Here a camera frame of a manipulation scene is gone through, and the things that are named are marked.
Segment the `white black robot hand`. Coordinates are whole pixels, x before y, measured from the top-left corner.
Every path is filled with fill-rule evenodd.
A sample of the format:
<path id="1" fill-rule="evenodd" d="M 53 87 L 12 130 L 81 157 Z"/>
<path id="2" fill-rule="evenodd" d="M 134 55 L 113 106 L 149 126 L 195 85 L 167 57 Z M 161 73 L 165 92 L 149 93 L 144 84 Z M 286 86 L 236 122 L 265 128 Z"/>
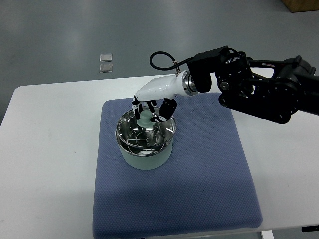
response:
<path id="1" fill-rule="evenodd" d="M 151 113 L 155 112 L 157 100 L 163 99 L 163 103 L 151 122 L 166 122 L 173 115 L 177 102 L 177 95 L 190 97 L 198 94 L 195 83 L 188 70 L 182 71 L 177 76 L 170 75 L 154 78 L 142 86 L 132 100 L 132 109 L 136 119 L 140 119 L 143 111 L 143 103 L 146 103 Z"/>

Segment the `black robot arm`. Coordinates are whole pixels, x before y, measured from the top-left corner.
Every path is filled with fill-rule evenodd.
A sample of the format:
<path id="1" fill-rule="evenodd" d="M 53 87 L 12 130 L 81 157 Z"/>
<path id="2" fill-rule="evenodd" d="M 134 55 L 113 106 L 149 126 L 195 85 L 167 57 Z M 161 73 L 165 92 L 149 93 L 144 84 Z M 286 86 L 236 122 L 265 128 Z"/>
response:
<path id="1" fill-rule="evenodd" d="M 227 108 L 278 124 L 303 111 L 319 113 L 319 78 L 300 55 L 283 61 L 253 60 L 228 46 L 198 53 L 187 61 L 200 93 L 211 89 L 211 73 Z"/>

